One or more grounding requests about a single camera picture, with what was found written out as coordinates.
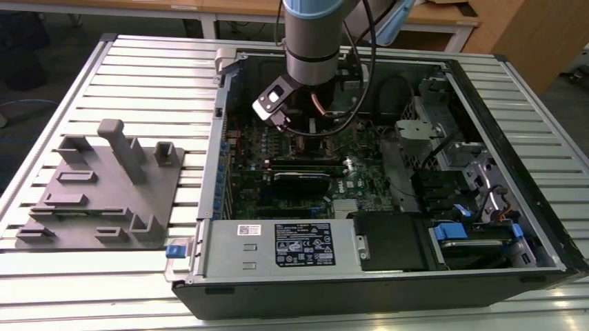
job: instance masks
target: floor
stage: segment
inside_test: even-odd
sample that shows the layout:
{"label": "floor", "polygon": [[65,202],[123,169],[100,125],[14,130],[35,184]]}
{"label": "floor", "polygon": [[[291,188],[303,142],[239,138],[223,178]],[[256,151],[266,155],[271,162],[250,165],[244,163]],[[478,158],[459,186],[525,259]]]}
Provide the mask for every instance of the floor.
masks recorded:
{"label": "floor", "polygon": [[[59,102],[104,32],[185,37],[185,26],[177,19],[104,17],[84,15],[83,25],[73,28],[67,15],[47,14],[44,26],[52,44],[37,51],[37,58],[48,73],[47,84],[28,92],[14,92],[0,83],[0,101],[5,99],[48,99]],[[248,23],[231,27],[220,22],[220,36],[225,39],[272,41],[274,24]],[[589,154],[589,90],[573,86],[559,78],[542,96],[585,154]],[[1,108],[8,124],[0,128],[0,192],[4,190],[35,139],[43,131],[55,107],[45,104],[14,104]]]}

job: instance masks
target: wooden cabinet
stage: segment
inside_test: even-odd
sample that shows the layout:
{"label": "wooden cabinet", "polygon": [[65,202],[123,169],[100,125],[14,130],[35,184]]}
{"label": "wooden cabinet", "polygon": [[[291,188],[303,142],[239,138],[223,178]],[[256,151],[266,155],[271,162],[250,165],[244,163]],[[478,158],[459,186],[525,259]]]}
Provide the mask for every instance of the wooden cabinet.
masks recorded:
{"label": "wooden cabinet", "polygon": [[482,24],[463,52],[503,54],[541,94],[589,42],[587,0],[469,0]]}

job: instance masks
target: white table leg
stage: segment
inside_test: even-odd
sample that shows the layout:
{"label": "white table leg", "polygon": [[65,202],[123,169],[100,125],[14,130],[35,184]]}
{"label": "white table leg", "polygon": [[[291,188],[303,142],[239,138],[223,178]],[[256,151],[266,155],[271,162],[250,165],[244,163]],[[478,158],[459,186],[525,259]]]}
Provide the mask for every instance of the white table leg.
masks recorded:
{"label": "white table leg", "polygon": [[466,45],[466,41],[469,40],[471,30],[473,30],[471,26],[461,26],[457,29],[457,32],[451,35],[449,44],[446,45],[445,52],[450,52],[450,53],[462,52],[462,48]]}
{"label": "white table leg", "polygon": [[216,39],[217,33],[215,29],[215,22],[217,20],[216,14],[213,12],[199,13],[200,24],[203,26],[203,38]]}

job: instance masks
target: wooden table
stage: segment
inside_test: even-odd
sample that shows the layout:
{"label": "wooden table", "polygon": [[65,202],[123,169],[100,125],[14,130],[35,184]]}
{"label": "wooden table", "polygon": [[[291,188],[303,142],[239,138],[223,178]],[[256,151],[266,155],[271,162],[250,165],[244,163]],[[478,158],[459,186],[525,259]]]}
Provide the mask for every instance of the wooden table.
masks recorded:
{"label": "wooden table", "polygon": [[203,0],[0,0],[0,10],[199,19]]}
{"label": "wooden table", "polygon": [[[205,39],[217,38],[217,21],[274,23],[279,0],[0,0],[0,10],[97,14],[127,17],[199,19]],[[402,30],[450,34],[446,52],[459,52],[477,17],[465,17],[453,5],[414,7]]]}
{"label": "wooden table", "polygon": [[[216,21],[246,21],[274,23],[279,0],[203,0],[200,11],[208,17],[203,20],[207,39],[216,39]],[[402,30],[451,34],[446,52],[459,52],[473,29],[479,26],[478,17],[465,17],[454,5],[423,3],[412,8]]]}

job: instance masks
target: metal bracket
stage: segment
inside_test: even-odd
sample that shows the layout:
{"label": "metal bracket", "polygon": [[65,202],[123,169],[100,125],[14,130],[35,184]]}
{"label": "metal bracket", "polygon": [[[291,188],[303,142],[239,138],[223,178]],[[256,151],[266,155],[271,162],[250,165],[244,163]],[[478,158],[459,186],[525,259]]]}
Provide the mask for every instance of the metal bracket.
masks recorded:
{"label": "metal bracket", "polygon": [[470,161],[482,153],[485,145],[482,143],[453,143],[449,146],[446,155],[451,167],[467,166]]}
{"label": "metal bracket", "polygon": [[402,119],[395,123],[398,141],[404,148],[404,154],[420,157],[430,150],[430,140],[437,136],[431,124],[426,121]]}
{"label": "metal bracket", "polygon": [[219,48],[215,55],[215,71],[220,71],[238,61],[238,50],[235,48]]}
{"label": "metal bracket", "polygon": [[208,227],[211,219],[196,220],[196,233],[193,234],[193,248],[191,255],[191,272],[188,278],[185,279],[188,283],[192,282],[193,276],[204,276],[205,266],[204,266],[204,255],[205,255],[205,237],[208,236]]}
{"label": "metal bracket", "polygon": [[370,259],[368,244],[366,243],[366,236],[356,236],[358,257],[360,260]]}

